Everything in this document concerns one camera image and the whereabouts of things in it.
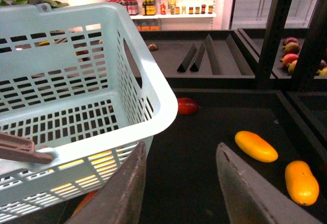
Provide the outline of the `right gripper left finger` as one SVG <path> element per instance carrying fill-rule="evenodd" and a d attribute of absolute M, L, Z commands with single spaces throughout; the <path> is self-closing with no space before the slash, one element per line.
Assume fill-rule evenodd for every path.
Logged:
<path fill-rule="evenodd" d="M 146 182 L 146 144 L 138 142 L 104 187 L 67 223 L 138 223 Z"/>

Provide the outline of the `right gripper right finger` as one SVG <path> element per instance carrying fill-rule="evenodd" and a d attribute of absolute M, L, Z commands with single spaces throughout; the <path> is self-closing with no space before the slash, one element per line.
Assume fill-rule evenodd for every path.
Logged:
<path fill-rule="evenodd" d="M 321 223 L 220 143 L 218 180 L 230 223 Z"/>

